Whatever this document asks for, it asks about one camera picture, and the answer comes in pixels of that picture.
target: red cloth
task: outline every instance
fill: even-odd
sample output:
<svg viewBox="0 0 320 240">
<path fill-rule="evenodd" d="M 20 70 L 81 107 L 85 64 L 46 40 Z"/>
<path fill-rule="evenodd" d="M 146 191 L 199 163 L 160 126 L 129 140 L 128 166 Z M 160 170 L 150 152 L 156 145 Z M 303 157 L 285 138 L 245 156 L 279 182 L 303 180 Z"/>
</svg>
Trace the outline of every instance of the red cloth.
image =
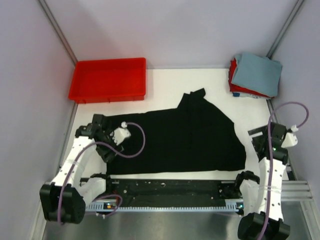
<svg viewBox="0 0 320 240">
<path fill-rule="evenodd" d="M 229 80 L 228 80 L 228 82 L 229 82 L 229 86 L 230 86 L 230 92 L 253 94 L 253 95 L 256 95 L 256 96 L 260 96 L 260 97 L 270 98 L 269 96 L 263 95 L 263 94 L 261 94 L 261 93 L 259 93 L 257 91 L 252 91 L 250 89 L 247 89 L 247 88 L 232 84 L 231 81 L 232 81 L 232 78 L 234 77 L 234 73 L 235 73 L 236 68 L 237 68 L 237 61 L 234 58 L 231 61 L 231 65 L 230 65 L 230 68 L 229 68 Z"/>
</svg>

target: white table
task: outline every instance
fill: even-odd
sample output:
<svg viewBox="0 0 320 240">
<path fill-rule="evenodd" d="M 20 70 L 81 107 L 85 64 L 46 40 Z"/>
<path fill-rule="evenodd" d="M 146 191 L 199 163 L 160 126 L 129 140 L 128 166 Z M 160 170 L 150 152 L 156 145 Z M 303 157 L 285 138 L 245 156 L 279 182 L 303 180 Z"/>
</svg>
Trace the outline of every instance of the white table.
<svg viewBox="0 0 320 240">
<path fill-rule="evenodd" d="M 259 176 L 258 157 L 248 135 L 248 130 L 267 124 L 269 109 L 264 99 L 233 97 L 229 92 L 227 69 L 150 69 L 147 70 L 147 91 L 143 101 L 79 104 L 73 122 L 66 152 L 72 147 L 76 129 L 92 121 L 93 114 L 105 116 L 145 113 L 154 110 L 176 108 L 184 93 L 204 88 L 205 99 L 216 105 L 233 122 L 235 133 L 245 147 L 245 170 Z M 106 164 L 95 152 L 83 177 L 106 171 Z M 152 174 L 113 175 L 127 179 L 188 179 L 234 180 L 240 171 L 163 172 Z"/>
</svg>

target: black garment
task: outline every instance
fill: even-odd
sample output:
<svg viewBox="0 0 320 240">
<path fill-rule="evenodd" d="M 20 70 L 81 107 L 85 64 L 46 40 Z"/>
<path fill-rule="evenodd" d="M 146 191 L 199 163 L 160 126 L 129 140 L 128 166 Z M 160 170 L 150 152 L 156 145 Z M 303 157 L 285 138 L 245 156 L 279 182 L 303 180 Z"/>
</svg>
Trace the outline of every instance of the black garment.
<svg viewBox="0 0 320 240">
<path fill-rule="evenodd" d="M 246 151 L 234 123 L 204 99 L 200 89 L 184 94 L 176 109 L 110 116 L 113 127 L 121 122 L 139 124 L 145 132 L 145 148 L 135 157 L 117 156 L 107 166 L 109 174 L 236 171 L 245 168 Z M 138 152 L 143 137 L 129 126 L 131 138 L 123 142 L 124 154 Z"/>
</svg>

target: gray wall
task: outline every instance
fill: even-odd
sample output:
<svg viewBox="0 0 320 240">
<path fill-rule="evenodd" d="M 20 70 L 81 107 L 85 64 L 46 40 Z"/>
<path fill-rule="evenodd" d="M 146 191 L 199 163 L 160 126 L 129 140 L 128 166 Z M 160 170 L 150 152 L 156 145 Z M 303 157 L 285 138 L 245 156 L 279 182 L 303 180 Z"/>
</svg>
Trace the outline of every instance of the gray wall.
<svg viewBox="0 0 320 240">
<path fill-rule="evenodd" d="M 158 69 L 266 55 L 297 0 L 46 1 L 79 61 L 146 57 Z"/>
<path fill-rule="evenodd" d="M 320 1 L 306 0 L 284 37 L 274 59 L 283 64 L 277 106 L 299 101 L 310 110 L 310 118 L 297 133 L 298 145 L 290 151 L 292 164 L 300 179 L 308 180 L 320 210 Z M 277 113 L 282 123 L 300 123 L 304 110 L 288 106 Z"/>
<path fill-rule="evenodd" d="M 25 240 L 57 170 L 74 67 L 36 0 L 0 6 L 0 239 Z"/>
</svg>

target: red plastic bin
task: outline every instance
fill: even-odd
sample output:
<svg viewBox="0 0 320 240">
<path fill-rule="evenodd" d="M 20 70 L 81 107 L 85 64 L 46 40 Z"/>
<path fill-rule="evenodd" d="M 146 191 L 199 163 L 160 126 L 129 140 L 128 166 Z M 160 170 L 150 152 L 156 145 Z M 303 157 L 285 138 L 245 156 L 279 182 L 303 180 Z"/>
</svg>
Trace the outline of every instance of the red plastic bin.
<svg viewBox="0 0 320 240">
<path fill-rule="evenodd" d="M 146 59 L 79 61 L 69 99 L 78 104 L 137 101 L 146 95 Z"/>
</svg>

